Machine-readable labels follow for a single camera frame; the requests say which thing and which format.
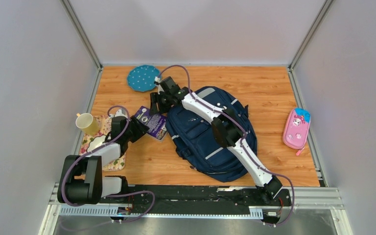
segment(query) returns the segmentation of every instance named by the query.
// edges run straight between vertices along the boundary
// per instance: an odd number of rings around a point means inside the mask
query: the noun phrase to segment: pink pencil case
[[[291,148],[298,149],[296,156],[305,148],[309,125],[308,111],[296,108],[290,112],[283,132],[283,142]]]

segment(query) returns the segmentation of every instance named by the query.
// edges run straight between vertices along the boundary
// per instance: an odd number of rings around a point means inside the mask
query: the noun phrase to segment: gray wall
[[[323,2],[71,0],[101,62],[116,64],[288,64]]]
[[[35,235],[96,69],[57,0],[0,0],[0,235]]]
[[[376,234],[376,1],[337,0],[296,69],[354,234]]]

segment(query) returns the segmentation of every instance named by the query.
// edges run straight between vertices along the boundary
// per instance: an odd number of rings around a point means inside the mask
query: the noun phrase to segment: backpack
[[[203,87],[195,93],[214,106],[233,109],[238,123],[248,132],[247,143],[257,154],[257,138],[248,119],[248,106],[244,108],[231,94],[217,87]],[[247,173],[238,158],[214,140],[211,124],[182,105],[168,111],[165,126],[177,154],[187,160],[192,169],[221,182],[236,180]]]

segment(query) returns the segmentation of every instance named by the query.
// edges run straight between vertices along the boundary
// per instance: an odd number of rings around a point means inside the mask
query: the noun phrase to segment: gray reflective strip
[[[211,94],[213,92],[215,92],[214,88],[210,87],[210,88],[207,88],[207,89],[201,91],[200,93],[198,93],[197,96],[200,97],[200,98],[204,98],[204,97],[208,96],[209,94]]]
[[[214,156],[216,153],[218,153],[219,151],[223,150],[223,148],[219,148],[217,149],[216,151],[210,153],[208,156],[205,157],[205,159],[207,160],[208,158]]]

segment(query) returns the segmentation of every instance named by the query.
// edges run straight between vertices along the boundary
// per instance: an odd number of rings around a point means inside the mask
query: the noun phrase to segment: wooden tabletop
[[[130,115],[140,106],[150,106],[150,92],[135,92],[127,85],[127,75],[134,67],[105,67],[94,100],[92,114],[105,115],[113,105],[125,106]],[[289,112],[296,107],[295,98],[284,67],[187,67],[191,88],[216,86],[231,93],[244,106],[249,105],[249,118],[258,139],[258,158],[272,172],[288,176],[294,186],[319,186],[309,147],[296,156],[296,150],[282,142]],[[181,87],[187,76],[181,68],[171,68],[164,77],[172,76]],[[123,170],[105,175],[126,176],[129,184],[254,186],[249,174],[222,183],[191,169],[175,152],[167,135],[163,142],[143,136],[129,143]],[[283,185],[289,183],[280,178]]]

